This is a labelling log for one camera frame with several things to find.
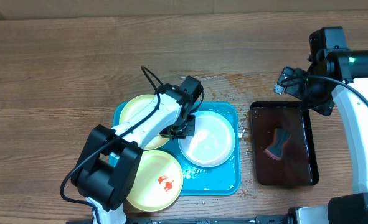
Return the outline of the light blue plate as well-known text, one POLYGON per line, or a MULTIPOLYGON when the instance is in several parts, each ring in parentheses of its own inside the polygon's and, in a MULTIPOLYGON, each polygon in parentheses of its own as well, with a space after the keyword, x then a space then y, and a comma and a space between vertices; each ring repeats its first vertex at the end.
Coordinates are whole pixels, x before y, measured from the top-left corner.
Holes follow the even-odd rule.
POLYGON ((201 167, 223 164, 235 148, 233 126, 213 111, 198 111, 194 116, 194 135, 178 140, 182 154, 189 162, 201 167))

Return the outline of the red black sponge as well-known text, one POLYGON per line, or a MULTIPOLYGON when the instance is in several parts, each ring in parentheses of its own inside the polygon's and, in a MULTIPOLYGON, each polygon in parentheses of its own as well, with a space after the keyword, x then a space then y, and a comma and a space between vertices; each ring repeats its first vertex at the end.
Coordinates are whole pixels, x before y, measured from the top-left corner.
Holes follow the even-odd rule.
POLYGON ((290 140, 291 134, 284 129, 275 129, 272 143, 263 151, 272 159, 280 161, 283 151, 290 140))

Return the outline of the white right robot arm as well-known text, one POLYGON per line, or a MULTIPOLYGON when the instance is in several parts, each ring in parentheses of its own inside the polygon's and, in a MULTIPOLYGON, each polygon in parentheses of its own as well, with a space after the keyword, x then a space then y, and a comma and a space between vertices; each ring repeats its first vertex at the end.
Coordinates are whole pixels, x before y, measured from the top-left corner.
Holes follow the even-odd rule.
POLYGON ((291 208, 293 223, 368 223, 368 50, 347 47, 342 27, 323 27, 309 36, 309 69, 285 67, 274 87, 306 109, 341 115, 352 162, 352 190, 328 204, 291 208))

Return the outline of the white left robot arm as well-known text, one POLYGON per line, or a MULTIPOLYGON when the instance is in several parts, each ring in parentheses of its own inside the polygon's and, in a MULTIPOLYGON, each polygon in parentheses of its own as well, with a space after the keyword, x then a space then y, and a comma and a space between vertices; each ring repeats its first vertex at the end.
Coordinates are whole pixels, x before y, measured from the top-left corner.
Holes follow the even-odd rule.
POLYGON ((194 104, 204 94, 200 81, 188 76, 179 86, 164 84, 139 113, 112 128, 92 129, 76 166, 65 180, 91 207, 89 223, 108 223, 133 188, 144 147, 157 135, 184 139, 195 131, 194 104))

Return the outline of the black water tray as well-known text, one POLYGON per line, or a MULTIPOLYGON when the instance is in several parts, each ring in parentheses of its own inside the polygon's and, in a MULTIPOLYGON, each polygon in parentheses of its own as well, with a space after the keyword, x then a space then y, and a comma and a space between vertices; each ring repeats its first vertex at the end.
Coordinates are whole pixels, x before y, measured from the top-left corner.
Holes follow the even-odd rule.
POLYGON ((249 114, 258 183, 282 187, 316 185, 319 172, 309 111, 303 110, 299 101, 256 101, 249 114), (263 152, 272 143, 275 129, 291 134, 280 161, 263 152))

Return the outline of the blue plastic tray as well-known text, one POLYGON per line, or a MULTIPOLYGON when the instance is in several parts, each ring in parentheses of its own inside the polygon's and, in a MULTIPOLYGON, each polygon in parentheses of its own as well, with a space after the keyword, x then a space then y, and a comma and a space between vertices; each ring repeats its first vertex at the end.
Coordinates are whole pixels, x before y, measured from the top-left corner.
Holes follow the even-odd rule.
POLYGON ((170 153, 181 165, 184 177, 181 195, 232 195, 241 183, 237 110, 226 102, 203 102, 198 110, 216 112, 233 127, 235 147, 227 161, 215 167, 199 167, 184 157, 176 139, 159 149, 170 153))

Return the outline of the yellow plate far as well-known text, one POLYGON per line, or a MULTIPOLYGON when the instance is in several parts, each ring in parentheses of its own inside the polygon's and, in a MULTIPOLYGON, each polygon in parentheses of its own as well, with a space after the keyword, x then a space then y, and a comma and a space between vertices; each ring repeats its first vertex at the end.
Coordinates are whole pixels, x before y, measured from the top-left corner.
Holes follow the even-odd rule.
MULTIPOLYGON (((139 113, 143 108, 145 108, 154 98, 154 95, 140 95, 125 104, 120 113, 119 123, 124 123, 131 117, 139 113)), ((162 138, 159 134, 153 138, 145 147, 144 150, 158 149, 165 145, 169 139, 162 138)))

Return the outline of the yellow plate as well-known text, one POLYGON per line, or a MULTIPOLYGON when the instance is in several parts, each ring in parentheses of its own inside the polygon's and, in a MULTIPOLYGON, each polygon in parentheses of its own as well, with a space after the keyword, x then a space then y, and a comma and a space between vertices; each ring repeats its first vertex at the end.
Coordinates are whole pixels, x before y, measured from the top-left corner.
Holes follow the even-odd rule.
MULTIPOLYGON (((143 108, 145 108, 154 98, 154 95, 140 95, 125 104, 120 113, 119 123, 124 123, 131 117, 139 113, 143 108)), ((162 138, 159 134, 153 138, 145 147, 144 150, 158 149, 165 145, 169 139, 162 138)))
POLYGON ((127 201, 139 210, 157 212, 176 201, 182 186, 182 168, 172 155, 144 151, 127 201))

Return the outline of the yellow plate near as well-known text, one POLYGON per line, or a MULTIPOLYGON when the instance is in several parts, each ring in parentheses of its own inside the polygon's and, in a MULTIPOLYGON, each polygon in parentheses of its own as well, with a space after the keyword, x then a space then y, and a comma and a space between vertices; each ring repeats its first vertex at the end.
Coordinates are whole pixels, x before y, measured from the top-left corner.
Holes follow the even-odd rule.
POLYGON ((176 201, 182 186, 182 168, 172 155, 144 151, 127 201, 139 210, 157 212, 176 201))

